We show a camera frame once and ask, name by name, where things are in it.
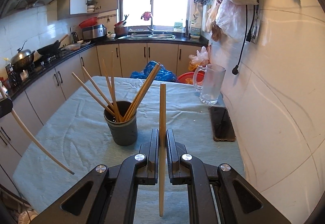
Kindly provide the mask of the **steel lidded pot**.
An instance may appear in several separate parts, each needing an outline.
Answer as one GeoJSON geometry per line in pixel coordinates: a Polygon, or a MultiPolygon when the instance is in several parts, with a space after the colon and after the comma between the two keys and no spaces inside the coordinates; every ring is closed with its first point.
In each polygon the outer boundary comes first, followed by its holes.
{"type": "Polygon", "coordinates": [[[17,54],[13,56],[10,60],[13,71],[16,73],[22,72],[23,70],[31,66],[34,62],[35,51],[25,49],[25,43],[26,42],[23,43],[23,46],[21,48],[17,49],[17,54]]]}

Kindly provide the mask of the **black smartphone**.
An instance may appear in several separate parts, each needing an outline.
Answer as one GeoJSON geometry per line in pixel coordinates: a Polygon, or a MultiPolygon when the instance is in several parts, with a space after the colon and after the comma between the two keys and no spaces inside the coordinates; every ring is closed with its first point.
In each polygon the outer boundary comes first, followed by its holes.
{"type": "Polygon", "coordinates": [[[214,141],[235,142],[236,135],[228,109],[220,106],[210,106],[209,116],[214,141]]]}

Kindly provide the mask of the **black wok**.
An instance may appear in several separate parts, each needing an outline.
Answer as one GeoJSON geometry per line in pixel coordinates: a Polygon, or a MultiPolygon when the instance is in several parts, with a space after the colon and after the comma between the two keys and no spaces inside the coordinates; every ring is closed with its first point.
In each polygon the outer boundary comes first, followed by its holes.
{"type": "Polygon", "coordinates": [[[43,48],[37,50],[39,55],[55,54],[58,52],[61,42],[68,37],[68,34],[65,34],[60,40],[56,40],[54,43],[47,45],[43,48]]]}

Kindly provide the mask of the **grey-blue table cloth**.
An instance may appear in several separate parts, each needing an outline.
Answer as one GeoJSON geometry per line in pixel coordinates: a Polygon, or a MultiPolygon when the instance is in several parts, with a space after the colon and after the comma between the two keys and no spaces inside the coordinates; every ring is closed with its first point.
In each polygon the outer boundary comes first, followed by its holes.
{"type": "MultiPolygon", "coordinates": [[[[45,210],[95,166],[116,166],[149,142],[152,130],[159,126],[159,94],[160,83],[155,81],[137,109],[136,142],[119,146],[111,136],[103,108],[85,88],[78,89],[36,136],[53,158],[31,144],[14,172],[16,186],[34,210],[45,210]]],[[[238,144],[213,140],[208,106],[200,102],[193,86],[166,84],[166,121],[175,140],[191,155],[215,166],[228,163],[244,173],[238,144]]]]}

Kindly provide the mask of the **dark utensil holder cup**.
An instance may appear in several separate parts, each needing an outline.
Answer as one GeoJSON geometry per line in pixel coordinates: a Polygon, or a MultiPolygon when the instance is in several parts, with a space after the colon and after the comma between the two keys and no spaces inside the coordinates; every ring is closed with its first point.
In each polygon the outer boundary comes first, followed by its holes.
{"type": "Polygon", "coordinates": [[[114,142],[120,146],[129,146],[137,141],[137,117],[135,113],[131,119],[117,123],[115,117],[104,110],[104,119],[110,129],[114,142]]]}

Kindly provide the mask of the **silver rice cooker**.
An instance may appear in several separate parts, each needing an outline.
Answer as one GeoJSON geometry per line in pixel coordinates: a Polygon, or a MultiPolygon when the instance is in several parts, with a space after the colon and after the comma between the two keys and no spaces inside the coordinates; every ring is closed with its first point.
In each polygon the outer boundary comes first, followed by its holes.
{"type": "Polygon", "coordinates": [[[104,24],[85,27],[82,29],[83,40],[94,40],[105,37],[107,28],[104,24]]]}

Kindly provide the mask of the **red colander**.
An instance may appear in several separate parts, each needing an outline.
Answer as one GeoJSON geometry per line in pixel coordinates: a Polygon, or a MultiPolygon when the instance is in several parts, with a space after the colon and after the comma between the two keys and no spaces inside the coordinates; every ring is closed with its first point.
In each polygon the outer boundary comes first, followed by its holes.
{"type": "Polygon", "coordinates": [[[86,27],[91,27],[91,26],[95,26],[98,22],[98,18],[97,17],[91,17],[89,19],[86,19],[85,21],[82,21],[79,24],[79,27],[81,29],[86,28],[86,27]]]}

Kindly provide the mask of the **clear glass mug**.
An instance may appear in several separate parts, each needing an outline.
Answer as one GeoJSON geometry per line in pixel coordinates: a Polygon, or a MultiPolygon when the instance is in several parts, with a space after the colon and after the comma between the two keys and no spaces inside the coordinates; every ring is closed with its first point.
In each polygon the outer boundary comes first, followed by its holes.
{"type": "Polygon", "coordinates": [[[221,86],[223,84],[226,69],[217,64],[199,65],[193,74],[193,85],[196,90],[200,91],[199,99],[201,102],[214,105],[218,102],[221,86]],[[204,72],[201,84],[197,81],[199,72],[204,72]]]}

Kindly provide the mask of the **red plastic basin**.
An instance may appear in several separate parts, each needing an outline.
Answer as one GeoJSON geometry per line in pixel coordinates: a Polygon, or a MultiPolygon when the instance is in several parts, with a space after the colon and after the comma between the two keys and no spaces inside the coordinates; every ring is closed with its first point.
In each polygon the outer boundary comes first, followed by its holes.
{"type": "MultiPolygon", "coordinates": [[[[183,83],[183,84],[193,84],[193,76],[194,76],[194,72],[188,72],[188,73],[184,73],[181,74],[180,76],[177,77],[177,82],[178,83],[183,83]]],[[[204,78],[204,73],[199,72],[197,74],[197,83],[201,84],[204,78]]]]}

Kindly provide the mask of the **dark red utensil pot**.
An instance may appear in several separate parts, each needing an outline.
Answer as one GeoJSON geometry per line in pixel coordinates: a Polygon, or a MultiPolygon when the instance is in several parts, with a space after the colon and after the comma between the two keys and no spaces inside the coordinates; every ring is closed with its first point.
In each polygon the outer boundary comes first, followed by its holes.
{"type": "Polygon", "coordinates": [[[125,26],[127,18],[128,18],[128,15],[125,15],[125,18],[122,21],[120,21],[114,25],[114,32],[116,34],[116,38],[123,37],[128,34],[129,29],[127,26],[125,26]]]}

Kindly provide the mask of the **red basket with bags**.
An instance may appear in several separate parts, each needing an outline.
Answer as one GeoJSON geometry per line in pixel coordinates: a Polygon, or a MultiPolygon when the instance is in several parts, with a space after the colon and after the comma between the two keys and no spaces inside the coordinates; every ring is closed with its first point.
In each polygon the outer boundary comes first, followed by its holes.
{"type": "Polygon", "coordinates": [[[188,70],[194,72],[198,66],[206,66],[210,63],[211,45],[208,47],[202,46],[201,50],[196,50],[196,54],[188,56],[190,62],[188,64],[188,70]]]}

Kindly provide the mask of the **steel sink faucet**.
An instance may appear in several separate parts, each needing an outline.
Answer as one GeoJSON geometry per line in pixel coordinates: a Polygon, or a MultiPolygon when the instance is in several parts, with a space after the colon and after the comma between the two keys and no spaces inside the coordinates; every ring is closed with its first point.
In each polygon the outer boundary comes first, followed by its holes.
{"type": "Polygon", "coordinates": [[[154,34],[154,26],[153,26],[153,15],[151,12],[144,12],[141,15],[141,19],[144,21],[150,21],[150,26],[147,26],[148,30],[150,31],[150,34],[153,35],[154,34]]]}

